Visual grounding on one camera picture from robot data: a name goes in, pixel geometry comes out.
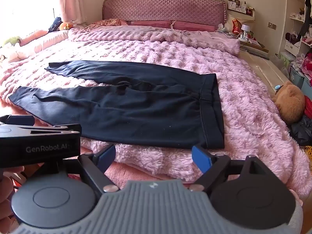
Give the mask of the person's left hand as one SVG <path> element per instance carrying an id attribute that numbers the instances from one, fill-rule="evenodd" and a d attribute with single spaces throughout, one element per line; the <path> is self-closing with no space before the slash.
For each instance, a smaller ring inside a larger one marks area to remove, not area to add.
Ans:
<path id="1" fill-rule="evenodd" d="M 10 216 L 12 215 L 11 202 L 8 197 L 13 192 L 13 182 L 9 177 L 3 176 L 1 179 L 1 233 L 8 233 L 12 225 Z"/>

